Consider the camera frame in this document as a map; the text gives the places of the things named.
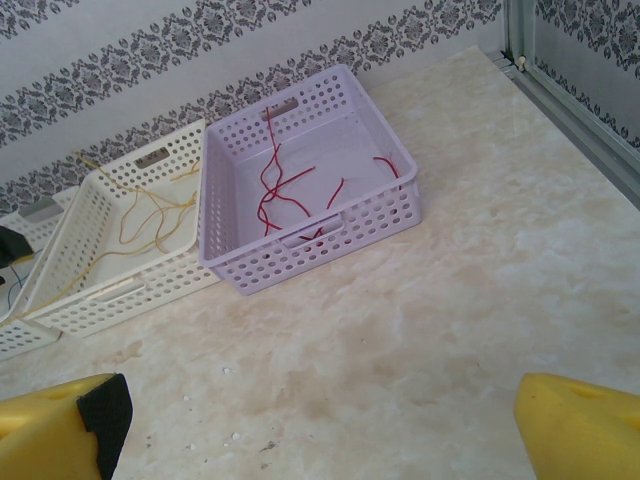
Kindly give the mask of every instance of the red wire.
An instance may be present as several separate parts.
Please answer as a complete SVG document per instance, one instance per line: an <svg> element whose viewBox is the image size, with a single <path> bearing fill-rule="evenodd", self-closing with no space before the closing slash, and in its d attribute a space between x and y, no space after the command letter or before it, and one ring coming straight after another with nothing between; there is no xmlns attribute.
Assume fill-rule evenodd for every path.
<svg viewBox="0 0 640 480"><path fill-rule="evenodd" d="M266 226L266 230L265 230L265 236L269 233L269 227L275 229L275 230L282 230L282 228L280 228L278 225L275 225L274 223L271 223L269 221L269 216L267 215L266 210L264 209L264 207L262 206L265 203L269 203L271 201L273 201L274 198L276 198L277 189L280 189L282 187L284 187L285 185L287 185L288 183L293 182L294 180L300 178L301 176L309 173L311 170L315 170L316 167L311 167L311 168L307 168L306 170L298 173L297 175L294 175L293 177L291 177L288 180L285 180L284 182L282 182L280 185L277 185L276 187L273 187L271 189L267 188L267 193L264 194L264 196L262 197L262 200L260 200L260 204L258 205L258 212L257 212L257 216L258 219L265 224Z"/></svg>
<svg viewBox="0 0 640 480"><path fill-rule="evenodd" d="M400 178L400 174L398 173L398 169L396 168L396 166L393 164L393 162L391 160L387 160L384 157L373 157L374 160L381 160L383 162L385 162L387 165L389 165L389 168L391 168L391 171L393 172L393 175L396 178Z"/></svg>
<svg viewBox="0 0 640 480"><path fill-rule="evenodd" d="M342 190L342 187L344 187L344 178L340 177L340 185L338 185L338 189L335 192L333 192L333 195L331 195L331 198L329 199L329 203L327 203L327 208L326 208L327 210L331 208L331 204L338 196L338 193L340 193L340 190ZM318 238L320 235L322 235L322 228L319 228L318 230L316 230L316 233L313 235L313 238L308 238L308 237L300 237L300 238L302 238L303 240L313 240L314 238Z"/></svg>
<svg viewBox="0 0 640 480"><path fill-rule="evenodd" d="M338 196L338 193L340 193L340 190L342 190L342 187L344 187L344 178L341 177L340 178L340 185L338 186L338 189L331 196L331 199L329 200L329 203L327 203L327 210L329 210L331 208L331 204L333 203L333 201Z"/></svg>
<svg viewBox="0 0 640 480"><path fill-rule="evenodd" d="M269 136L271 137L271 144L273 145L273 156L271 157L271 160L269 161L267 166L262 170L262 173L260 174L260 181L262 182L262 185L267 189L267 194L271 193L271 195L272 195L272 198L269 199L269 201L271 201L271 200L273 200L273 198L277 197L277 198L280 198L282 200L286 200L288 202L295 203L307 215L307 217L311 217L311 213L309 212L309 210L307 210L307 208L304 205L302 205L302 203L300 203L298 200L296 200L295 198L285 197L283 195L278 194L278 190L283 185L283 184L280 183L280 181L282 180L282 176L284 175L284 170L282 169L282 166L280 165L280 161L278 159L278 150L280 149L280 145L276 146L275 135L273 134L273 128L271 127L271 114L269 113L269 107L266 107L266 113L267 113L267 127L269 128ZM279 172L278 173L278 179L276 180L276 186L273 189L269 189L269 186L267 185L267 183L264 180L264 174L269 169L269 167L271 166L271 164L274 161L276 163L276 166L278 167L278 172ZM265 236L266 236L268 234L268 232L269 232L269 227L276 228L277 225L274 225L271 222L269 222L269 217L267 215L267 212L265 211L264 207L262 206L263 203L266 202L265 198L266 198L266 196L263 197L263 200L260 202L260 205L258 206L257 216L258 216L258 219L261 222L266 224L266 230L265 230ZM264 214L264 219L262 217L260 217L260 213L261 212Z"/></svg>

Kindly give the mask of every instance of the black object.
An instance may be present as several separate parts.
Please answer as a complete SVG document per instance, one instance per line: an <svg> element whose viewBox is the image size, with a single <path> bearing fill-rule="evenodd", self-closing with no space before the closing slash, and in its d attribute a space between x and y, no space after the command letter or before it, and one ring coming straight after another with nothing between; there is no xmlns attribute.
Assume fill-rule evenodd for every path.
<svg viewBox="0 0 640 480"><path fill-rule="evenodd" d="M133 404L124 375L118 373L76 402L87 432L98 437L98 470L111 480L127 437Z"/></svg>
<svg viewBox="0 0 640 480"><path fill-rule="evenodd" d="M33 249L24 235L0 225L0 268L29 255L33 255Z"/></svg>

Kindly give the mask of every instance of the lavender plastic basket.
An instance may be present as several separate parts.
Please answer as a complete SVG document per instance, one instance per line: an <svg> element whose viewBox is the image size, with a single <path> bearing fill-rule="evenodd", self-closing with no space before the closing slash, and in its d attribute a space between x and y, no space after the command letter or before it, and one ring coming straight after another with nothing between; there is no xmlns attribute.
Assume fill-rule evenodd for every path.
<svg viewBox="0 0 640 480"><path fill-rule="evenodd" d="M312 216L275 199L265 209L282 230L267 236L257 217L266 193L260 173L273 155L266 107L281 144L283 179L315 167L279 190ZM376 156L389 159L399 178ZM206 129L200 263L243 295L275 285L420 223L416 174L415 161L349 69L329 68ZM272 166L266 183L273 187L277 177ZM304 240L320 228L320 236Z"/></svg>

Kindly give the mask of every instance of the yellow wire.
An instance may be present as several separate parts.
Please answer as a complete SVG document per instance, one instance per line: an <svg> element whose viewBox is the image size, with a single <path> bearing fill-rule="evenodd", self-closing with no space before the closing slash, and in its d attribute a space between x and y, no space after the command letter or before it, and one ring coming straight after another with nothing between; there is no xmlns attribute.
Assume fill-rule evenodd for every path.
<svg viewBox="0 0 640 480"><path fill-rule="evenodd" d="M176 230L178 230L178 227L180 226L180 223L182 221L182 215L184 215L184 212L186 212L187 209L189 207L191 207L192 205L195 205L195 193L191 196L191 199L187 203L182 205L182 210L180 210L180 213L178 214L178 219L176 221L176 225L169 232L167 232L164 235L162 235L160 237L160 241L166 240L171 235L173 235ZM58 300L60 300L61 298L63 298L81 278L83 278L86 275L88 275L91 272L91 269L93 269L93 267L95 267L95 265L100 260L105 258L106 256L108 256L108 255L123 255L123 256L137 255L138 253L140 253L140 252L146 250L147 248L149 248L151 245L154 245L156 240L157 239L151 240L150 242L147 242L146 244L144 244L140 248L137 248L136 250L133 250L131 252L116 252L116 251L104 252L103 254L99 255L98 258L96 258L93 262L91 262L89 264L89 266L87 268L85 268L84 271L80 275L78 275L69 285L67 285L55 297L53 297L52 299L50 299L48 302L44 303L43 305L40 305L39 307L32 308L31 310L27 310L26 312L23 312L23 313L21 313L19 315L16 315L13 318L6 319L4 322L0 323L0 327L3 327L3 326L5 326L5 325L7 325L7 324L9 324L9 323L11 323L11 322L13 322L15 320L23 319L24 317L26 317L28 315L31 315L32 313L37 312L38 310L42 310L43 308L46 308L49 305L51 305L51 304L57 302Z"/></svg>
<svg viewBox="0 0 640 480"><path fill-rule="evenodd" d="M122 218L120 219L120 234L118 236L118 241L121 244L127 244L127 243L131 243L133 240L135 240L138 235L140 234L140 232L142 231L142 228L144 227L144 225L158 212L160 212L161 215L161 220L160 220L160 225L158 226L158 229L156 230L156 235L154 237L154 239L150 242L147 242L146 244L144 244L143 246L141 246L140 248L137 248L136 250L133 250L131 252L116 252L116 251L108 251L108 252L104 252L101 255L98 256L98 258L96 258L93 262L91 262L89 264L89 266L80 274L78 275L69 285L67 285L62 291L60 291L55 297L53 297L52 299L50 299L48 302L44 303L43 305L40 305L39 307L36 308L32 308L26 312L21 313L20 315L16 315L14 317L11 318L7 318L5 321L0 322L0 327L3 327L5 325L8 325L9 323L12 323L15 320L20 320L28 315L31 315L34 312L37 312L38 310L42 310L43 308L48 307L49 305L52 305L53 303L57 302L58 300L60 300L61 298L63 298L72 288L73 286L84 276L88 275L91 272L91 269L93 269L93 267L98 263L98 261L102 260L103 258L105 258L108 255L123 255L123 256L128 256L128 255L137 255L138 253L146 250L147 248L149 248L151 245L155 245L155 247L162 252L163 254L167 254L168 252L165 251L161 246L160 246L160 242L163 240L166 240L167 238L169 238L171 235L173 235L175 233L175 231L178 229L178 227L180 226L180 223L182 222L182 216L184 215L184 212L187 211L187 209L192 206L195 205L195 198L196 198L196 193L197 192L193 192L193 194L191 195L191 198L189 199L189 201L187 203L175 203L167 198L162 197L161 195L158 195L155 192L149 192L147 190L145 190L144 188L131 188L131 187L126 187L120 183L118 183L116 180L114 180L113 178L111 178L111 176L102 168L100 167L100 165L87 160L86 158L84 158L80 153L78 152L74 152L74 154L78 157L78 159L87 164L88 166L90 166L91 168L94 168L96 170L98 170L100 173L102 173L102 175L109 180L111 183L113 183L116 187L121 188L123 190L126 190L128 192L134 192L136 194L136 198L133 202L133 204L131 205L131 207L129 207L129 209L124 213L124 215L122 216ZM186 177L188 175L193 175L197 172L200 171L199 168L196 168L196 166L198 165L198 163L200 162L200 159L198 159L197 162L195 162L193 164L193 166L191 167L191 170L189 172L185 172L182 173L180 175L177 175L176 177L173 177L171 179L171 181L176 181L179 180L183 177ZM136 206L136 204L138 203L138 199L139 199L139 194L140 193L144 193L145 195L147 195L149 197L149 199L155 203L156 207L158 207L158 209L153 212L151 215L149 215L144 222L142 222L142 224L140 225L140 227L138 227L138 230L136 230L136 232L134 233L134 235L127 241L123 242L122 241L122 234L123 234L123 230L124 230L124 219L127 217L127 215L133 210L133 208ZM168 203L169 207L161 207L160 204L156 201L156 199L154 198L156 197L157 199ZM164 212L166 210L170 210L173 208L181 208L180 213L178 214L178 218L176 221L176 225L167 233L165 233L164 235L160 235L160 231L162 230L162 227L164 225L165 222L165 215Z"/></svg>

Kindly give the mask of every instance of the basket handle slot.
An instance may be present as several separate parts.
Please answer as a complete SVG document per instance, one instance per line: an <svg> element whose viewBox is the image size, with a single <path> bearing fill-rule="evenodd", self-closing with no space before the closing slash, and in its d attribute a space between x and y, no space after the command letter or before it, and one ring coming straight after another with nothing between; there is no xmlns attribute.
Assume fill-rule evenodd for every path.
<svg viewBox="0 0 640 480"><path fill-rule="evenodd" d="M113 302L114 300L119 300L122 297L136 293L139 290L144 290L145 288L147 288L147 284L142 280L127 278L120 283L116 283L93 295L89 295L87 299L97 302Z"/></svg>
<svg viewBox="0 0 640 480"><path fill-rule="evenodd" d="M289 250L299 250L301 248L309 247L314 243L318 243L326 237L335 235L337 232L343 230L344 227L345 221L342 218L342 214L336 213L335 215L331 215L330 217L316 222L313 225L306 226L297 232L283 237L280 242ZM318 230L321 230L322 234L316 238L312 238Z"/></svg>
<svg viewBox="0 0 640 480"><path fill-rule="evenodd" d="M291 110L298 108L298 99L296 97L287 98L282 103L276 103L275 105L271 105L269 107L269 117L276 118L284 113L290 112ZM263 122L267 121L267 109L260 110L260 118Z"/></svg>
<svg viewBox="0 0 640 480"><path fill-rule="evenodd" d="M64 209L53 197L45 197L36 203L22 207L18 210L18 215L29 223L40 223L60 215L62 212Z"/></svg>
<svg viewBox="0 0 640 480"><path fill-rule="evenodd" d="M158 150L154 150L153 152L148 153L144 157L140 157L139 159L134 160L133 163L136 164L136 167L143 169L148 168L151 165L155 165L156 163L169 158L169 156L170 154L169 150L167 150L167 147L162 147Z"/></svg>

